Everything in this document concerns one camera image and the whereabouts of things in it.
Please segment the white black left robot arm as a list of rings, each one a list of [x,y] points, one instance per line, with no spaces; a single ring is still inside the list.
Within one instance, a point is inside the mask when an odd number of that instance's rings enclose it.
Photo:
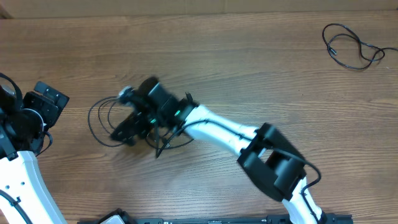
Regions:
[[[1,86],[1,212],[9,223],[65,223],[37,157],[69,97],[44,82],[26,94],[11,85]]]

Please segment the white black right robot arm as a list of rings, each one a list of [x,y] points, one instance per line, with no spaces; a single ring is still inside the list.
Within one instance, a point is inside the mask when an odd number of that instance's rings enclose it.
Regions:
[[[325,213],[309,192],[320,181],[307,182],[305,166],[312,163],[275,126],[232,122],[195,102],[191,94],[178,100],[156,77],[146,79],[138,89],[125,87],[116,99],[133,112],[114,129],[112,140],[133,146],[135,137],[152,134],[157,157],[181,134],[211,142],[234,154],[251,182],[283,203],[292,223],[326,223]]]

